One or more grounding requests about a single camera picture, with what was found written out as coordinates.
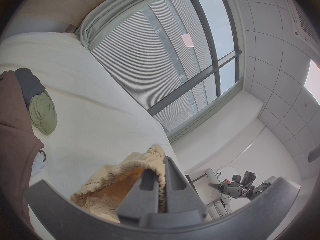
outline curtain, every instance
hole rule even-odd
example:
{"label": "curtain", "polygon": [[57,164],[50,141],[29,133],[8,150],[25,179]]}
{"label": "curtain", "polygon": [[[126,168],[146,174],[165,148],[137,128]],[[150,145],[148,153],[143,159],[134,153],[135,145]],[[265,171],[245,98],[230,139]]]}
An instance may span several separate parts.
{"label": "curtain", "polygon": [[19,14],[40,15],[74,26],[105,0],[27,0]]}
{"label": "curtain", "polygon": [[121,23],[157,1],[160,0],[106,0],[88,14],[77,30],[82,45],[92,51]]}

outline white bed sheet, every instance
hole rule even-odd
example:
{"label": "white bed sheet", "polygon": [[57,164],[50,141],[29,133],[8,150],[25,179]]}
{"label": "white bed sheet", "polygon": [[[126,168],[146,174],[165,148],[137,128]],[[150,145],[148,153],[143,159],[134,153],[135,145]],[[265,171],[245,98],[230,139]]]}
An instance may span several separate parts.
{"label": "white bed sheet", "polygon": [[[75,35],[28,33],[8,38],[0,46],[0,73],[20,67],[30,68],[46,87],[58,116],[58,125],[49,136],[33,128],[47,160],[30,185],[45,179],[69,198],[102,165],[119,164],[130,153],[146,152],[155,143],[182,171],[162,125]],[[30,216],[39,231],[32,212]]]}

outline robotic arm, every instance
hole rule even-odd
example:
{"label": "robotic arm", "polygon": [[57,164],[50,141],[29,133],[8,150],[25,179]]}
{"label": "robotic arm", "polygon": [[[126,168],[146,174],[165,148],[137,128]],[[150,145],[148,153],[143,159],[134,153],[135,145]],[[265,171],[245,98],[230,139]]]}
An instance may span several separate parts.
{"label": "robotic arm", "polygon": [[222,184],[209,183],[209,186],[217,189],[220,193],[226,194],[232,198],[248,198],[252,201],[264,190],[266,190],[271,184],[273,184],[277,177],[270,177],[265,182],[262,182],[259,186],[253,186],[253,182],[256,179],[256,175],[252,172],[246,171],[242,182],[241,175],[233,175],[232,182],[223,182]]}

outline white round object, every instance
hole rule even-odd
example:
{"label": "white round object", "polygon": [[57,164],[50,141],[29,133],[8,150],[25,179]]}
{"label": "white round object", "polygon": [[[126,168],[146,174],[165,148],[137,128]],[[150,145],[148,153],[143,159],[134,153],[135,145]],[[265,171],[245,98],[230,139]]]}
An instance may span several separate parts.
{"label": "white round object", "polygon": [[238,171],[231,166],[222,167],[216,171],[216,173],[218,172],[221,172],[221,176],[219,177],[221,182],[223,182],[225,179],[232,181],[232,176],[238,174]]}

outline brown fabric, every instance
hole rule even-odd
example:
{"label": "brown fabric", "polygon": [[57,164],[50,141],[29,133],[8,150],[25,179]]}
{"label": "brown fabric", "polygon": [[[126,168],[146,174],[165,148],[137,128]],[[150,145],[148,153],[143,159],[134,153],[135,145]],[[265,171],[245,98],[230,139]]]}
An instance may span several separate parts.
{"label": "brown fabric", "polygon": [[154,144],[146,153],[134,152],[119,165],[104,165],[70,196],[70,200],[85,210],[110,221],[119,222],[116,210],[145,169],[151,169],[159,179],[159,212],[166,209],[165,152]]}
{"label": "brown fabric", "polygon": [[0,75],[0,183],[17,213],[30,224],[23,196],[42,142],[34,135],[22,91],[13,71]]}
{"label": "brown fabric", "polygon": [[27,0],[19,14],[34,14],[80,26],[84,18],[105,0]]}

